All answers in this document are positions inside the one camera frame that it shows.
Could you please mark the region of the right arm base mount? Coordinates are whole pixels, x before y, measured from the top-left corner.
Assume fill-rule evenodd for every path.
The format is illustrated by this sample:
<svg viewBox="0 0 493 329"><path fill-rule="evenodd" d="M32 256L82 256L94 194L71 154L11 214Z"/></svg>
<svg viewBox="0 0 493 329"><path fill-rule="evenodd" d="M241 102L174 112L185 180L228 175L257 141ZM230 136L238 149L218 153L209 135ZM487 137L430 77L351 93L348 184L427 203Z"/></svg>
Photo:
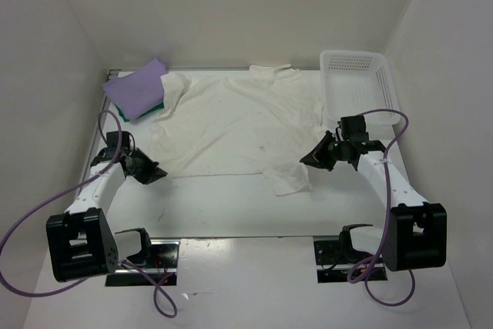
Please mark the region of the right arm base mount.
<svg viewBox="0 0 493 329"><path fill-rule="evenodd" d="M347 273L358 261L370 257L365 252L342 252L336 236L314 238L314 256L319 284L346 283Z"/></svg>

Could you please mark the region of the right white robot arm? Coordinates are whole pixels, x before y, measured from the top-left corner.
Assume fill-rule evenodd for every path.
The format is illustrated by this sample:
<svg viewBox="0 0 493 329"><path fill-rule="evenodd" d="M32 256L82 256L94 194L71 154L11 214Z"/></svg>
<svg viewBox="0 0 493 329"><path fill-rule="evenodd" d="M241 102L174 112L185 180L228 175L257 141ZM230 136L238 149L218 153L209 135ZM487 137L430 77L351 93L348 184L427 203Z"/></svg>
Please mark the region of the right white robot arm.
<svg viewBox="0 0 493 329"><path fill-rule="evenodd" d="M390 148L372 140L364 116L345 116L340 132L326 132L300 162L331 171L350 165L371 185L384 204L383 228L370 224L343 227L338 253L347 262L377 256L391 271L442 267L446 262L447 212L431 203L401 175L389 158Z"/></svg>

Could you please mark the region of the green t shirt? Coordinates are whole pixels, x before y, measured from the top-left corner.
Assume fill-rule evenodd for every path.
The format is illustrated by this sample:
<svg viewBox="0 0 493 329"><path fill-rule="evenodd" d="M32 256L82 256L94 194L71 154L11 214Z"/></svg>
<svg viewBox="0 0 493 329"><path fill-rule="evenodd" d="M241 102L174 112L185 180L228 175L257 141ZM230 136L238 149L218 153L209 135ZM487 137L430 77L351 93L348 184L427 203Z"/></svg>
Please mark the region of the green t shirt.
<svg viewBox="0 0 493 329"><path fill-rule="evenodd" d="M164 104L162 102L155 106L137 105L137 106L128 106L125 107L124 109L116 106L116 110L119 116L126 123L147 116L150 113L161 110L163 108L164 108Z"/></svg>

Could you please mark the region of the white cloth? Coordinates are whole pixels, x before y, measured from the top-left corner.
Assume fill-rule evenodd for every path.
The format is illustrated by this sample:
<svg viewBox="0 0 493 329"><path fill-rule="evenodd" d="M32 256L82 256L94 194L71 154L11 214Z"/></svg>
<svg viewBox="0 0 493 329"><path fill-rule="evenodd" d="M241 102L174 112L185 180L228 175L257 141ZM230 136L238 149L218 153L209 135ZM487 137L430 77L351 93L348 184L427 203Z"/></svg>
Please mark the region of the white cloth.
<svg viewBox="0 0 493 329"><path fill-rule="evenodd" d="M289 65L252 65L246 77L161 78L164 110L151 125L149 152L172 178L263 175L273 193L310 189L300 159L323 135L323 105Z"/></svg>

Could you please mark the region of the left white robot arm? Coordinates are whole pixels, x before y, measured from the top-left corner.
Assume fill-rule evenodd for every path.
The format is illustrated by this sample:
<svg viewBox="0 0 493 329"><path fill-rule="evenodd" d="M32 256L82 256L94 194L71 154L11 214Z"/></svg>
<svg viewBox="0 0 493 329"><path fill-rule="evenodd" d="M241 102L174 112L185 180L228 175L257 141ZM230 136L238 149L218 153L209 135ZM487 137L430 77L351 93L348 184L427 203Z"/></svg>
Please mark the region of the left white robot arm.
<svg viewBox="0 0 493 329"><path fill-rule="evenodd" d="M58 282L113 274L123 260L145 267L154 249L142 227L113 232L105 212L127 178L149 185L167 176L159 163L135 147L127 131L106 134L106 147L91 162L90 176L64 213L49 217L46 233Z"/></svg>

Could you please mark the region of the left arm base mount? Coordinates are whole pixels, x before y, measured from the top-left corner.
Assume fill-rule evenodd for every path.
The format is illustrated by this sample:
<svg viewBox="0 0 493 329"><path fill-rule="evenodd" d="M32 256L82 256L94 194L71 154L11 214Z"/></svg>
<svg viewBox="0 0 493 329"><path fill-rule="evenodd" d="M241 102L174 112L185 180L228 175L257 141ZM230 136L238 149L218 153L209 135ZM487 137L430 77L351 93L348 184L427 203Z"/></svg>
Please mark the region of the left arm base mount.
<svg viewBox="0 0 493 329"><path fill-rule="evenodd" d="M162 286L176 286L178 267L178 240L151 240L146 257L128 257L127 260L142 269ZM106 287L145 287L151 283L133 267L119 267L108 275Z"/></svg>

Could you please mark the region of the purple t shirt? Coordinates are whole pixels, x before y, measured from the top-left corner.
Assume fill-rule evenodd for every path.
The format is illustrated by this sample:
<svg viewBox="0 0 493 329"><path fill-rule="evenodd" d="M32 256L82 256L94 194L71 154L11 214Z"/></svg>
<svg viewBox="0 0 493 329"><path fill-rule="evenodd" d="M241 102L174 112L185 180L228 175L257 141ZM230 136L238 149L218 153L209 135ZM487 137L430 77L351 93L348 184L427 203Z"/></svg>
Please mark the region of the purple t shirt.
<svg viewBox="0 0 493 329"><path fill-rule="evenodd" d="M161 77L168 73L167 67L153 59L141 69L123 77L114 78L103 84L103 92L116 106L155 106L164 102Z"/></svg>

